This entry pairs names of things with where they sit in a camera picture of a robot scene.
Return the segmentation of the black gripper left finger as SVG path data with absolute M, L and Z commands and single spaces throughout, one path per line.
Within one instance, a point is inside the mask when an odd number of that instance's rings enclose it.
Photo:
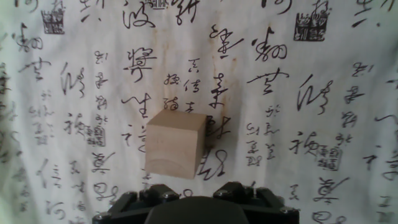
M 155 206 L 179 198 L 180 195 L 165 184 L 155 184 L 139 192 L 128 191 L 91 221 L 92 224 L 144 224 Z

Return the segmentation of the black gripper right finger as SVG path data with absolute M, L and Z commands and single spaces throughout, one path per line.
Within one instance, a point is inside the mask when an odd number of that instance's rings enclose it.
M 299 209 L 286 206 L 266 187 L 227 182 L 213 193 L 213 198 L 237 205 L 249 224 L 299 224 Z

